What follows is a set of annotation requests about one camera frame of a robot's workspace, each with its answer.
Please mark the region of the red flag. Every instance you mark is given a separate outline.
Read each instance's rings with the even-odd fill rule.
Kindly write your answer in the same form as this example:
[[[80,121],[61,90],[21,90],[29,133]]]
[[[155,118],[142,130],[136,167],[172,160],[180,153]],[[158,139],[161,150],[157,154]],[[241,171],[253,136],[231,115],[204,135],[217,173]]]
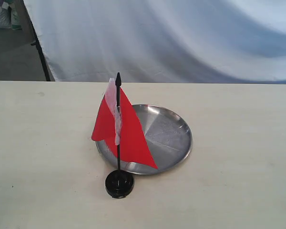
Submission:
[[[105,141],[114,156],[157,169],[148,148],[142,125],[121,88],[121,76],[109,80],[101,101],[91,139]]]

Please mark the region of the black round flag base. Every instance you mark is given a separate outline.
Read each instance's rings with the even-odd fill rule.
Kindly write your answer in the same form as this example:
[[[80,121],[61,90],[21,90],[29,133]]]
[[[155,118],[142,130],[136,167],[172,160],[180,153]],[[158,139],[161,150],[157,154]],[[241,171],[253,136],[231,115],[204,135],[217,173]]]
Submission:
[[[134,187],[134,177],[124,170],[111,172],[105,180],[105,189],[112,198],[124,198]]]

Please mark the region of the round steel plate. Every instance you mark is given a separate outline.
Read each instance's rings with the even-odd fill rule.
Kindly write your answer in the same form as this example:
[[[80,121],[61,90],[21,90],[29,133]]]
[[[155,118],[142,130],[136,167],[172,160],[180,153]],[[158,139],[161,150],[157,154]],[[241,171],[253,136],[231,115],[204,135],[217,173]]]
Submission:
[[[114,156],[105,141],[96,142],[96,147],[112,166],[137,175],[155,175],[183,162],[192,150],[193,137],[189,125],[175,112],[151,104],[134,104],[148,148],[157,169],[147,165],[124,162]]]

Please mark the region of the black backdrop stand pole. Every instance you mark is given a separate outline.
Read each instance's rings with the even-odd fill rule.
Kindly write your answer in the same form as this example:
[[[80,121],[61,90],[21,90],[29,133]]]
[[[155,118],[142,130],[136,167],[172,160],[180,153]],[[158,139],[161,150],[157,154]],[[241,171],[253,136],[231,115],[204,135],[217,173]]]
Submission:
[[[40,62],[41,62],[41,66],[42,66],[42,69],[43,69],[43,72],[44,72],[45,80],[47,82],[51,82],[50,72],[49,72],[49,69],[48,69],[46,58],[45,58],[44,53],[42,51],[42,47],[41,47],[40,41],[39,41],[38,36],[36,34],[36,31],[35,31],[35,28],[33,26],[32,21],[31,21],[31,18],[29,16],[28,10],[27,10],[26,6],[24,6],[24,7],[25,7],[25,10],[26,10],[27,18],[28,18],[29,31],[30,31],[30,34],[31,34],[31,37],[32,37],[31,46],[35,46],[35,48],[36,48],[36,50],[38,52],[39,59],[40,59]]]

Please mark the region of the white backdrop cloth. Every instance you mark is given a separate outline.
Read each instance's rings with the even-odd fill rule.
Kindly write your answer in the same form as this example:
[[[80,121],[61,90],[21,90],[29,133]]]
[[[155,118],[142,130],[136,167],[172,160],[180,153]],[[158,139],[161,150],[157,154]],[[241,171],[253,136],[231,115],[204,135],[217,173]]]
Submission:
[[[27,0],[56,81],[286,83],[286,0]]]

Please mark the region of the green white bag in background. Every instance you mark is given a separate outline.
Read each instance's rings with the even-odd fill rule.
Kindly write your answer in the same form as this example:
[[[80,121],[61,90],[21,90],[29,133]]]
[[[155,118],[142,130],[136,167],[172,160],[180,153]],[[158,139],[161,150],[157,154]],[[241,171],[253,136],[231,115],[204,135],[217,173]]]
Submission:
[[[21,30],[20,19],[14,3],[10,4],[10,21],[12,30]]]

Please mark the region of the white sack in background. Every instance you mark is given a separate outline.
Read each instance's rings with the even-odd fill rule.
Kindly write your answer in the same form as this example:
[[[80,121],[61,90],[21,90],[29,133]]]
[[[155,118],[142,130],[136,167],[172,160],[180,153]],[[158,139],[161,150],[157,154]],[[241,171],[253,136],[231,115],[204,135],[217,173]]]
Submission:
[[[10,21],[10,5],[13,0],[0,0],[0,29],[9,29]]]

